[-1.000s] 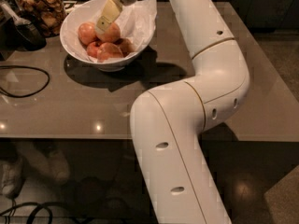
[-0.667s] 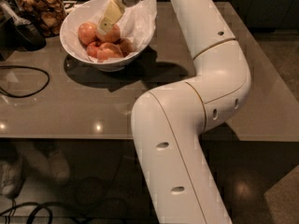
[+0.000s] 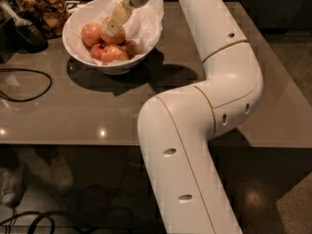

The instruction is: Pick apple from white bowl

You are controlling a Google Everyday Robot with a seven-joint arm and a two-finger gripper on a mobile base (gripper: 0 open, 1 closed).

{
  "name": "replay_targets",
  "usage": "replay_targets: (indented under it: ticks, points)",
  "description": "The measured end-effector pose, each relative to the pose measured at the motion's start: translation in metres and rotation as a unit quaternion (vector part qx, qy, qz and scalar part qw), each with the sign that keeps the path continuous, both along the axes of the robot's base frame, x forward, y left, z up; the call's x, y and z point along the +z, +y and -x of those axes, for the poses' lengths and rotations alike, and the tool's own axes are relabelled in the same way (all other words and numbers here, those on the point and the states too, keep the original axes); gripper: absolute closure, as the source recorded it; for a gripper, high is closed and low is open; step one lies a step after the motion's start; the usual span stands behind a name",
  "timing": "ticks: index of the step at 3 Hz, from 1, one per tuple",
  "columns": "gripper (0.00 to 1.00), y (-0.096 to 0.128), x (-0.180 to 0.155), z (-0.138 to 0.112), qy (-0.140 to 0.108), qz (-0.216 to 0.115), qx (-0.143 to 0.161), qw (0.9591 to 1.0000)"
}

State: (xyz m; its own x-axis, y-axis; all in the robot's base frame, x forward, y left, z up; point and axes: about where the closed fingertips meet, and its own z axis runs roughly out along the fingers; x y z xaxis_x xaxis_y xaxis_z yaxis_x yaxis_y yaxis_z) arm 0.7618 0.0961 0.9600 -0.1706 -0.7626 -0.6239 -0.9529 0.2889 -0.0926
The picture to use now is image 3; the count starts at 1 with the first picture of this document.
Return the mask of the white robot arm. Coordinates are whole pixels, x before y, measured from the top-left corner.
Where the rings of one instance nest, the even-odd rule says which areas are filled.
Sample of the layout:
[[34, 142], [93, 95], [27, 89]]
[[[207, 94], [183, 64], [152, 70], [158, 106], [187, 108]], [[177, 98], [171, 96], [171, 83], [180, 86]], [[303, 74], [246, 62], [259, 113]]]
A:
[[205, 78], [143, 105], [137, 118], [142, 158], [167, 234], [243, 234], [208, 142], [254, 112], [262, 73], [222, 0], [178, 1]]

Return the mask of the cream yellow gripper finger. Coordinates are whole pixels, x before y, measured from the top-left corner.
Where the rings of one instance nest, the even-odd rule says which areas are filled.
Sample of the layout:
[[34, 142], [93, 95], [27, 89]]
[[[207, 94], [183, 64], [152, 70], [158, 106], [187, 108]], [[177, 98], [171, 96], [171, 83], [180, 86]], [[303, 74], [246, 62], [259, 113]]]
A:
[[108, 36], [116, 35], [132, 13], [133, 7], [128, 0], [118, 0], [102, 32]]

